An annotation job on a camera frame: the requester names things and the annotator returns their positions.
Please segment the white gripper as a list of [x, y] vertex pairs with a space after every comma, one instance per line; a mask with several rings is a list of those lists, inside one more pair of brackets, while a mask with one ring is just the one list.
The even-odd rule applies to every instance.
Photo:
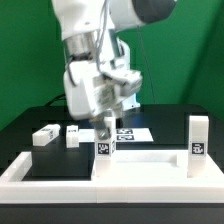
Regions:
[[67, 106], [74, 120], [92, 119], [91, 123], [100, 140], [111, 137], [103, 117], [96, 117], [112, 109], [124, 99], [137, 93], [142, 85], [139, 71], [106, 69], [97, 71], [95, 63], [73, 61], [64, 73]]

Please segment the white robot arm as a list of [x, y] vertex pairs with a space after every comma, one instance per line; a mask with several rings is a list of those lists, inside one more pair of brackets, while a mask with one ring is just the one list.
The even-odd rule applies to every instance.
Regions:
[[125, 63], [119, 31], [167, 19], [178, 0], [52, 0], [64, 44], [64, 88], [70, 115], [88, 119], [102, 140], [112, 136], [105, 113], [122, 110], [141, 73]]

